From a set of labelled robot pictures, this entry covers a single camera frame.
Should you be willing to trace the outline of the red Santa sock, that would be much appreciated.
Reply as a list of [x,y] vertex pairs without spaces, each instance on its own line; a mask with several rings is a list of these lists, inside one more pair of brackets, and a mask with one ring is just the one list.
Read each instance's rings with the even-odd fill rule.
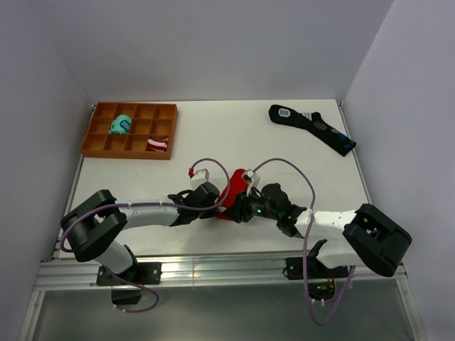
[[245,172],[244,168],[239,168],[231,175],[230,188],[225,188],[221,195],[222,197],[227,195],[227,198],[218,206],[217,218],[236,223],[244,222],[249,186],[249,183],[244,179]]

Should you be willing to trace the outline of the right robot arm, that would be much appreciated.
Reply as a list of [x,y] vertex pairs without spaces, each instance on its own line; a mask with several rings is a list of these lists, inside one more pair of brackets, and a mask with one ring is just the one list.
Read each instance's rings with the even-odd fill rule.
[[222,215],[236,223],[253,217],[274,220],[288,237],[316,239],[306,253],[309,278],[347,276],[351,266],[367,266],[391,277],[412,243],[411,235],[374,205],[313,212],[291,203],[277,183],[238,193]]

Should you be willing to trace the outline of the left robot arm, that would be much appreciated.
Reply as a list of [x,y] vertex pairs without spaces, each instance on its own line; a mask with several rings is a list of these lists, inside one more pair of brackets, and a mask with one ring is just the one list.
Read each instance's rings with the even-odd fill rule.
[[131,249],[116,241],[125,229],[145,226],[173,227],[212,217],[219,190],[210,182],[194,190],[167,195],[153,205],[119,202],[109,190],[98,190],[60,221],[63,240],[79,262],[96,261],[105,274],[121,283],[141,279],[139,264]]

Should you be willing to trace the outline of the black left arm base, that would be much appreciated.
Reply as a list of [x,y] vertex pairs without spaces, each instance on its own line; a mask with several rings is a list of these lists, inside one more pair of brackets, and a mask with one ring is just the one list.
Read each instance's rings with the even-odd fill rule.
[[[160,262],[141,262],[133,265],[118,277],[131,283],[140,285],[158,285],[161,280],[161,263]],[[110,274],[104,266],[99,267],[97,286],[120,286],[124,282],[119,281]]]

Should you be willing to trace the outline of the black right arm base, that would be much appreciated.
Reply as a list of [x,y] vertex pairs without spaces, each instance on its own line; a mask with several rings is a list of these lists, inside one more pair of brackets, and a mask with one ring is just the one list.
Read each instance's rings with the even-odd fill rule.
[[[286,258],[282,274],[289,280],[302,280],[303,258],[301,256]],[[349,270],[347,266],[338,266],[334,269],[329,269],[317,259],[310,259],[307,265],[307,277],[310,280],[347,278],[348,275]]]

